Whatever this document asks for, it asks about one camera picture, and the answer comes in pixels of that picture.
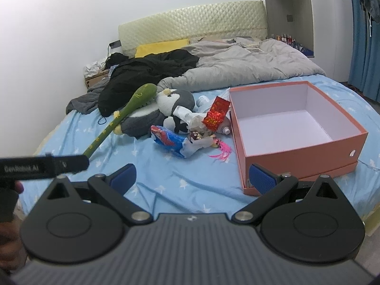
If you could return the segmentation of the person left hand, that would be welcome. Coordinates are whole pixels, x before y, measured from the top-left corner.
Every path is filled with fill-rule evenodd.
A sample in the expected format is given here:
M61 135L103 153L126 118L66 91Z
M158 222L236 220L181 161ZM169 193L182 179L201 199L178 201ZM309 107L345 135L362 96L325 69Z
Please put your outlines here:
M11 195L11 208L6 208L9 221L1 222L1 269L12 273L25 265L27 253L20 238L22 211L16 207L18 199Z

